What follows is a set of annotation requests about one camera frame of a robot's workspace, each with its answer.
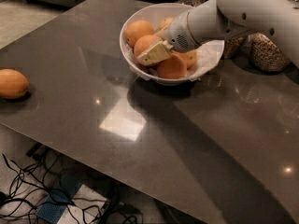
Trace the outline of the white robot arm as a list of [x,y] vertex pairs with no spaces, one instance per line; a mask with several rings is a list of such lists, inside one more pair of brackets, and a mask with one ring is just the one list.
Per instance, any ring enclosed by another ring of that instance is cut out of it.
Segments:
[[169,58],[173,50],[188,52],[210,40],[251,33],[264,34],[299,65],[299,11],[289,0],[208,0],[177,15],[137,60],[151,65]]

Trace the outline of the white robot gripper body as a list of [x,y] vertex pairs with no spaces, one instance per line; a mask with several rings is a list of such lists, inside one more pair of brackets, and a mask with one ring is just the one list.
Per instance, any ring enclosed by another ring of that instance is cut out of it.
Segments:
[[168,47],[178,52],[188,52],[198,49],[198,43],[191,32],[190,16],[188,10],[177,15],[168,25],[156,32],[162,40],[168,43]]

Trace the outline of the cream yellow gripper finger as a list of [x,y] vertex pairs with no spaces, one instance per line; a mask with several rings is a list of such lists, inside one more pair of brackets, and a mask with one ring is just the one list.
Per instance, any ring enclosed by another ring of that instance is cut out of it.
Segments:
[[136,60],[144,66],[150,66],[168,59],[171,55],[172,48],[173,46],[167,41],[158,39],[147,49],[142,51]]

